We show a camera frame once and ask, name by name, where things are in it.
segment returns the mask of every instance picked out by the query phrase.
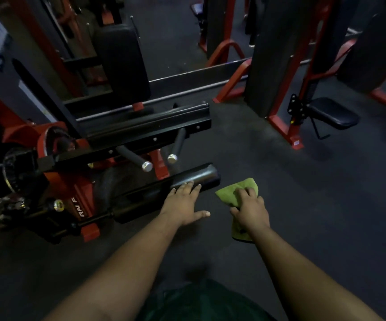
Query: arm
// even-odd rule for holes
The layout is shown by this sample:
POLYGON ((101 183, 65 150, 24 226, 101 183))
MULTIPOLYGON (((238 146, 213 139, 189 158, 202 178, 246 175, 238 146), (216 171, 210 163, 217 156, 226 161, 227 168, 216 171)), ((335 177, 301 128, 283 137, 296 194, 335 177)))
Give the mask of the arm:
POLYGON ((290 320, 383 320, 270 228, 264 200, 254 189, 239 189, 238 194, 240 211, 230 212, 254 240, 290 320))
POLYGON ((153 285, 163 256, 178 228, 202 217, 194 212, 201 186, 193 182, 173 189, 160 214, 120 247, 80 288, 44 321, 133 320, 153 285))

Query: gym floor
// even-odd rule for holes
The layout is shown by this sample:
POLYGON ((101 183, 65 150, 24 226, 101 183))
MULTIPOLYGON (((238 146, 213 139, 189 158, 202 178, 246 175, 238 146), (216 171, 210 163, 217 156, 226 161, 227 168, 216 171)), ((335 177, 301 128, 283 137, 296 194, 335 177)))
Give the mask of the gym floor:
MULTIPOLYGON (((188 8, 194 1, 126 0, 125 11, 134 15, 141 32, 150 79, 206 62, 196 47, 198 26, 188 8)), ((247 53, 251 50, 243 35, 242 1, 236 7, 233 38, 247 53)), ((371 1, 364 3, 367 9, 372 6, 371 1)), ((288 96, 299 90, 304 71, 302 67, 297 72, 288 96)), ((178 102, 197 103, 217 92, 192 94, 178 102)), ((319 141, 306 121, 301 130, 305 148, 294 151, 241 99, 212 104, 212 129, 185 142, 177 169, 213 162, 222 176, 221 187, 253 177, 276 232, 386 319, 386 107, 335 78, 322 81, 316 96, 330 97, 358 113, 359 125, 336 131, 320 124, 320 132, 331 137, 319 141)), ((112 186, 123 186, 113 179, 112 186)), ((212 216, 179 231, 153 291, 212 278, 276 319, 287 320, 255 247, 231 238, 228 208, 212 190, 201 194, 196 208, 212 216)), ((109 222, 103 235, 88 243, 66 237, 54 246, 26 230, 0 232, 0 320, 44 317, 155 214, 125 225, 109 222)))

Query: green towel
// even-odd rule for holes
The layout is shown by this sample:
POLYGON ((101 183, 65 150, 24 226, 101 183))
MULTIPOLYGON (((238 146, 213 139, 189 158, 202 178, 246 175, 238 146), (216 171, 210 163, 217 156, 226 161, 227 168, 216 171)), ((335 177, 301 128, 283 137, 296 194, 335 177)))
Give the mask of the green towel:
MULTIPOLYGON (((223 203, 231 207, 237 207, 239 209, 241 200, 238 198, 235 192, 237 188, 252 188, 258 195, 258 186, 252 178, 245 179, 244 181, 234 183, 233 185, 217 190, 215 194, 222 200, 223 203)), ((243 242, 253 242, 248 233, 242 229, 242 227, 234 218, 231 224, 231 237, 233 237, 235 240, 243 242)))

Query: hand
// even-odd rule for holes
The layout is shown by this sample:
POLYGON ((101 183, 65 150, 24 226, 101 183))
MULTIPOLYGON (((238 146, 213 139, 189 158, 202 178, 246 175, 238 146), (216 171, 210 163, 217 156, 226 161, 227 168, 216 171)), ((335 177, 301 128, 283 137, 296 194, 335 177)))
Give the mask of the hand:
POLYGON ((178 226, 187 225, 200 220, 203 217, 211 216, 206 210, 194 211, 194 204, 199 196, 201 185, 197 185, 193 190, 194 182, 182 184, 178 190, 171 190, 165 203, 160 210, 160 215, 167 215, 172 218, 178 226))
POLYGON ((257 194, 252 188, 238 188, 236 191, 242 204, 240 211, 236 207, 232 207, 230 213, 237 219, 240 226, 246 231, 256 227, 270 227, 269 213, 264 206, 264 199, 261 196, 257 198, 257 194))

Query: person's left arm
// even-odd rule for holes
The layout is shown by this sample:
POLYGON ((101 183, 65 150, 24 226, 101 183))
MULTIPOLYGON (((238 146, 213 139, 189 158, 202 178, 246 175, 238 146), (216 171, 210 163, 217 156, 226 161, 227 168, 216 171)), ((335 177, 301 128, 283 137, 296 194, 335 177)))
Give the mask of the person's left arm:
POLYGON ((153 285, 163 256, 178 228, 202 217, 194 211, 201 186, 173 189, 160 214, 120 247, 80 288, 44 321, 134 320, 153 285))

